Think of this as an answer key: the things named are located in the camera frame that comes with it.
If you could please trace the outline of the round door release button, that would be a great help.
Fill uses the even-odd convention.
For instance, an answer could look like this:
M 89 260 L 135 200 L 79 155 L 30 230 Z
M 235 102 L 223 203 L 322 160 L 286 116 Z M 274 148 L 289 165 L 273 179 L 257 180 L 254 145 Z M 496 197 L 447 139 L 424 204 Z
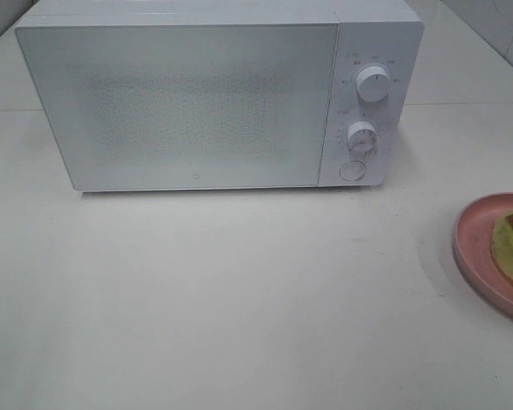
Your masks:
M 339 169 L 339 176 L 345 181 L 358 181 L 365 173 L 366 167 L 362 161 L 345 162 Z

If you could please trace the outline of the white microwave door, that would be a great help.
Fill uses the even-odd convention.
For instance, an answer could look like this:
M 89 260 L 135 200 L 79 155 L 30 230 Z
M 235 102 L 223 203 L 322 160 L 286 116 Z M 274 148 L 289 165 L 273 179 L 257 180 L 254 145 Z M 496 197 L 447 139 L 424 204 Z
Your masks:
M 63 26 L 16 35 L 76 190 L 314 186 L 338 28 Z

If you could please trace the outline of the pink round plate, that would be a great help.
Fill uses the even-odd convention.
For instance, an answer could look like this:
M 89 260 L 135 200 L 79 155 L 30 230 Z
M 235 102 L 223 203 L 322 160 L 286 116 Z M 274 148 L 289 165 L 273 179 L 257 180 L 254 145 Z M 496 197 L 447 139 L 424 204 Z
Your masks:
M 458 215 L 452 233 L 455 262 L 472 288 L 513 318 L 513 282 L 492 257 L 492 230 L 497 218 L 513 211 L 513 192 L 480 197 Z

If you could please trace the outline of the lower white timer knob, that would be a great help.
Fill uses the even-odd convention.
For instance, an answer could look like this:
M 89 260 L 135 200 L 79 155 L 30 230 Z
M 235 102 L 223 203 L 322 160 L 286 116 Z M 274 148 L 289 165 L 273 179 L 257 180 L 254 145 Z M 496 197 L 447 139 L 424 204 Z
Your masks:
M 375 147 L 377 141 L 378 134 L 367 121 L 354 122 L 347 128 L 347 144 L 352 153 L 366 154 Z

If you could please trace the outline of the white microwave oven body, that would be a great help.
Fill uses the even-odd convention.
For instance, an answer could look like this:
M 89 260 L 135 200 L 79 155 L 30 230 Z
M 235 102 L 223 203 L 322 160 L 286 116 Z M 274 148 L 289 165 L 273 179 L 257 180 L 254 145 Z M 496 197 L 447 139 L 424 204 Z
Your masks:
M 403 1 L 40 1 L 21 17 L 15 36 L 24 27 L 287 25 L 335 25 L 336 48 L 318 182 L 267 188 L 381 184 L 424 32 L 417 13 Z M 379 102 L 365 102 L 356 90 L 357 72 L 372 63 L 387 66 L 392 76 L 391 90 Z M 350 152 L 347 144 L 348 126 L 360 120 L 378 134 L 366 154 Z M 365 164 L 362 179 L 339 176 L 348 161 Z

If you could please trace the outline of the upper white power knob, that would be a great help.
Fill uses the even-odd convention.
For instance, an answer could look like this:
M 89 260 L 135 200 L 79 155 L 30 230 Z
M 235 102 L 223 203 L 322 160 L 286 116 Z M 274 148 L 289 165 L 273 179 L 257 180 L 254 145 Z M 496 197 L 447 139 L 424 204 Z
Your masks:
M 377 103 L 386 98 L 391 90 L 392 76 L 387 66 L 368 64 L 355 76 L 358 96 L 367 103 Z

